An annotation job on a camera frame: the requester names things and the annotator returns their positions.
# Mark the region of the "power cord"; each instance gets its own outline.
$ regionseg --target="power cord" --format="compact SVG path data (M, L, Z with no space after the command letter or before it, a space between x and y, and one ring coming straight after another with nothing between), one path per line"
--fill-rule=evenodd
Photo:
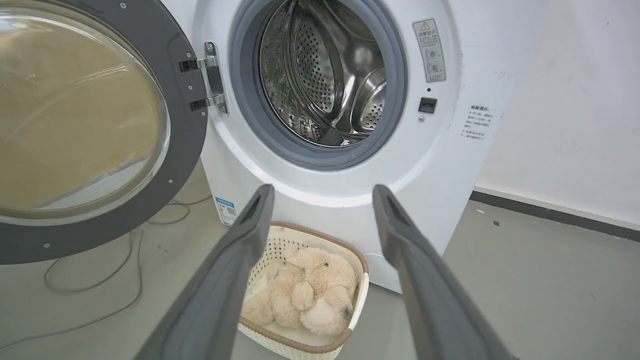
M195 202L180 202L177 201L175 199L171 200L171 202L169 202L169 204L167 204L167 206L182 206L183 208L186 208L187 212L185 215L183 215L182 217L176 219L176 220L172 220L169 222L153 222L151 220L148 220L147 222L151 225L170 225L170 224L176 224L178 222L183 221L185 218L187 218L189 216L189 214L191 213L191 205L195 205L195 204L199 204L201 202L205 202L209 199L211 199L212 196L208 196L202 200L198 200ZM82 293L91 289L94 289L98 286L100 286L101 284L105 283L106 281L108 281L109 279L111 279L112 277L114 277L119 271L120 269L122 269L124 267L124 265L129 261L129 258L131 258L131 254L133 253L133 247L134 247L134 232L139 232L140 233L140 240L138 241L138 256L137 256L137 260L136 260L136 267L138 268L138 292L136 294L136 297L134 297L133 300L130 301L130 303L128 303L127 305L125 305L124 307L121 307L120 309L113 311L112 313L106 314L104 316L101 316L97 319L91 320L89 322L86 323L82 323L81 325L77 325L74 327L70 327L68 329L63 329L63 330L59 330L59 331L54 331L54 332L48 332L46 334L40 334L40 335L34 335L34 336L29 336L27 338L22 338L22 339L18 339L15 341L12 341L10 343L6 343L4 345L0 345L0 350L4 349L4 348L8 348L12 345L18 344L18 343L23 343L25 341L29 341L29 340L35 340L35 339L42 339L42 338L48 338L49 336L55 336L55 335L60 335L60 334L66 334L67 332L72 332L78 329L82 329L83 327L87 327L89 325L93 325L97 322L101 322L107 318L110 318L114 315L117 315L119 313L121 313L122 311L125 311L126 309L129 309L131 306L133 306L133 304L135 304L138 299L140 299L140 297L142 296L142 266L140 265L140 250L142 249L142 239L144 238L145 235L145 231L143 229L140 229L139 227L133 229L130 233L129 233L129 252L127 253L127 256L125 257L124 261L122 261L122 263L116 268L116 270L114 270L113 272L111 272L107 277L105 277L103 280L100 280L98 282L96 282L95 284L89 285L89 286L85 286L82 288L78 288L78 289L60 289L60 288L56 288L55 286L53 286L51 284L51 282L49 281L49 274L51 273L51 270L60 262L60 260L62 260L63 258L59 258L56 261L53 262L53 264L51 264L51 266L49 266L49 268L47 269L47 271L44 273L43 276L43 282L45 284L45 286L47 287L47 289L49 289L50 291L54 292L54 293Z

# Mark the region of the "stuffed animal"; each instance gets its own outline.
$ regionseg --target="stuffed animal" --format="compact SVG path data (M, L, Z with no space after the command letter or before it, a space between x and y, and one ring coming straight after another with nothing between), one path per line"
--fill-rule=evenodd
M296 249L267 277L267 290L247 300L243 317L260 326L273 320L283 327L302 324L318 335L346 330L357 278L343 257L313 247Z
M342 256L311 247L294 253L287 262L305 271L305 280L292 294L302 325L317 335L343 333L351 320L358 283L351 264Z

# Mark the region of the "front-loading washing machine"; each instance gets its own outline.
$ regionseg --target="front-loading washing machine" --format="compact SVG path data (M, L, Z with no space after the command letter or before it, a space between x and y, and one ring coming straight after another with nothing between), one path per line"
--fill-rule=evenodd
M545 2L1 0L0 263L59 258L157 213L202 159L220 221L343 239L400 291L387 185L442 253Z

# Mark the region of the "laundry basket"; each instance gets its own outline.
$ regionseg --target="laundry basket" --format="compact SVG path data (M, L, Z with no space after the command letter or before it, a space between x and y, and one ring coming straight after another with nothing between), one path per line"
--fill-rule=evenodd
M265 327L240 317L238 329L253 341L292 360L333 360L347 342L358 323L369 290L369 269L362 254L351 245L304 227L282 222L271 223L264 253L249 274L245 301L266 288L266 269L273 262L285 260L291 248L317 247L338 254L351 264L358 277L353 299L353 316L349 327L339 336L314 335L303 327L288 329L272 322Z

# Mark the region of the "floor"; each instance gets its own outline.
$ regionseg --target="floor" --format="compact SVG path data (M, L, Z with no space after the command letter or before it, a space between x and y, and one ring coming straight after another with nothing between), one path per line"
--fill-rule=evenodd
M178 195L210 195L198 167ZM180 217L169 207L155 220ZM211 201L184 221L144 225L143 295L133 308L83 329L0 350L0 359L132 359L159 317L225 232ZM90 284L126 255L128 238L64 259L60 287ZM640 243L469 202L444 256L521 360L640 359ZM50 262L0 266L2 344L87 322L137 292L135 263L93 291L56 295L42 284ZM338 359L414 359L400 295L373 286ZM238 334L233 359L282 359Z

